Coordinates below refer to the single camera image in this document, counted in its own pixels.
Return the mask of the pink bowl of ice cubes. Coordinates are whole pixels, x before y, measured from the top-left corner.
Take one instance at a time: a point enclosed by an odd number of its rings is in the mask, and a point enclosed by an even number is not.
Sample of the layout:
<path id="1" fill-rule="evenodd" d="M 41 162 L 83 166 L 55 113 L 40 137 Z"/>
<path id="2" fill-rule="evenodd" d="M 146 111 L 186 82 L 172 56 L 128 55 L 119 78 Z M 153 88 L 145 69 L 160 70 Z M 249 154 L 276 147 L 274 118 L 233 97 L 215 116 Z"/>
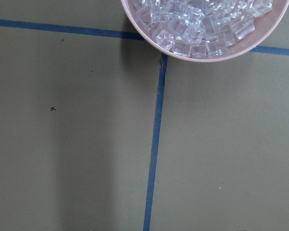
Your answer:
<path id="1" fill-rule="evenodd" d="M 287 0 L 124 0 L 148 43 L 191 62 L 218 62 L 254 49 L 277 27 Z"/>

